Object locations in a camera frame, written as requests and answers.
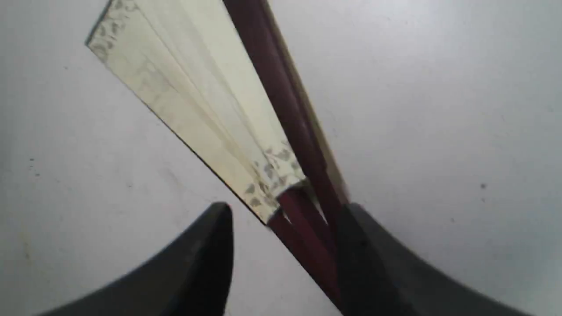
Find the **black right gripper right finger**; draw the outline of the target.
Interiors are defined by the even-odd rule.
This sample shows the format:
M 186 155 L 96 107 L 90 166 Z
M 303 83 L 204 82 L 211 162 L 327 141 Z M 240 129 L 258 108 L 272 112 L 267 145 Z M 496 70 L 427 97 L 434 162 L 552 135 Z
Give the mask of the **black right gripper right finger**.
M 345 316 L 522 316 L 444 274 L 401 244 L 357 203 L 337 222 Z

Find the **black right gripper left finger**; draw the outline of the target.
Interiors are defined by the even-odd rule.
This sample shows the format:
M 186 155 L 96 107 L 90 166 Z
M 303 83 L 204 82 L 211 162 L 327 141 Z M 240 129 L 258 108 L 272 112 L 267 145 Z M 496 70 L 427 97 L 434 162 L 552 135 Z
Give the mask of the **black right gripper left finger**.
M 234 266 L 228 204 L 211 204 L 158 254 L 47 316 L 223 316 Z

